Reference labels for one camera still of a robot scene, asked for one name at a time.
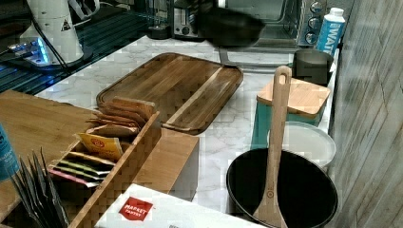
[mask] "blue light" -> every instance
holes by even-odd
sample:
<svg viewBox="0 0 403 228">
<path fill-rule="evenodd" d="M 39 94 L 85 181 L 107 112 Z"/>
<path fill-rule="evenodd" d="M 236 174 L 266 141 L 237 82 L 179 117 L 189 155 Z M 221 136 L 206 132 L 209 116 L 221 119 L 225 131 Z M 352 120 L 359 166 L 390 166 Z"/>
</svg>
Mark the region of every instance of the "blue light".
<svg viewBox="0 0 403 228">
<path fill-rule="evenodd" d="M 39 45 L 39 49 L 41 50 L 41 54 L 44 57 L 44 61 L 45 61 L 45 63 L 47 63 L 48 62 L 48 56 L 45 53 L 44 44 L 42 43 L 42 40 L 40 38 L 38 38 L 38 45 Z"/>
</svg>

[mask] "red logo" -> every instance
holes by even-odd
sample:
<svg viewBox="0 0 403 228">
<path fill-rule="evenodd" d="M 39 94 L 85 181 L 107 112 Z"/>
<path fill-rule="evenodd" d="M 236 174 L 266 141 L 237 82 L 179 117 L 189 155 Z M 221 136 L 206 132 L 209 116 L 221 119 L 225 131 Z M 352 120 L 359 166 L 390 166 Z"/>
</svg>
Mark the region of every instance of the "red logo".
<svg viewBox="0 0 403 228">
<path fill-rule="evenodd" d="M 143 221 L 152 207 L 152 203 L 135 198 L 127 199 L 119 211 L 126 219 Z"/>
<path fill-rule="evenodd" d="M 91 139 L 92 144 L 94 144 L 97 147 L 104 147 L 105 144 L 104 142 L 97 140 L 97 139 Z"/>
</svg>

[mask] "black skillet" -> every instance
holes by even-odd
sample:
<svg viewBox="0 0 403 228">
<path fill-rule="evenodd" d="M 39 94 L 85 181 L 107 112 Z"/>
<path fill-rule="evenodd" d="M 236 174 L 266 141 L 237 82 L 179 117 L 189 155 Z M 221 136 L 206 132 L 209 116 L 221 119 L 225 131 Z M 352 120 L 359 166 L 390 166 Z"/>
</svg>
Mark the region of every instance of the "black skillet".
<svg viewBox="0 0 403 228">
<path fill-rule="evenodd" d="M 264 24 L 251 15 L 218 8 L 214 0 L 187 0 L 190 24 L 200 35 L 218 48 L 247 48 L 259 39 Z"/>
</svg>

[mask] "bottle cap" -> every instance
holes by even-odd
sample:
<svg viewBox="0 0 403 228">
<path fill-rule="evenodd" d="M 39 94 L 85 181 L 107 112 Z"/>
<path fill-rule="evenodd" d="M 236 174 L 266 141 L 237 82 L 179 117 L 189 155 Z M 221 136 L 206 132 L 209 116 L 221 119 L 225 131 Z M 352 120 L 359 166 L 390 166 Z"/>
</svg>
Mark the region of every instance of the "bottle cap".
<svg viewBox="0 0 403 228">
<path fill-rule="evenodd" d="M 334 15 L 334 16 L 343 16 L 343 9 L 339 9 L 339 8 L 331 8 L 330 9 L 330 14 Z"/>
</svg>

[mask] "marble countertop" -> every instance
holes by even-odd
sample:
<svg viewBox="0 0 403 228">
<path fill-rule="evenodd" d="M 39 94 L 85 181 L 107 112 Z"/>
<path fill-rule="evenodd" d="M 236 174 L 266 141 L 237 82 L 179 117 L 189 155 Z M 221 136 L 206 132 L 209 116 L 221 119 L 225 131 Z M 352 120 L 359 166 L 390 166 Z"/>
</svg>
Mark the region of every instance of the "marble countertop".
<svg viewBox="0 0 403 228">
<path fill-rule="evenodd" d="M 149 59 L 166 52 L 220 61 L 218 51 L 207 42 L 192 43 L 173 39 L 157 41 L 143 37 L 36 96 L 94 109 L 99 92 Z M 229 58 L 250 63 L 291 63 L 293 54 L 229 52 Z M 265 72 L 244 70 L 240 87 L 214 122 L 198 135 L 201 139 L 199 186 L 193 199 L 197 204 L 225 212 L 228 196 L 225 184 L 227 168 L 234 158 L 250 148 L 256 96 L 272 80 L 273 73 L 273 69 Z M 331 101 L 332 94 L 319 125 L 319 128 L 326 132 Z"/>
</svg>

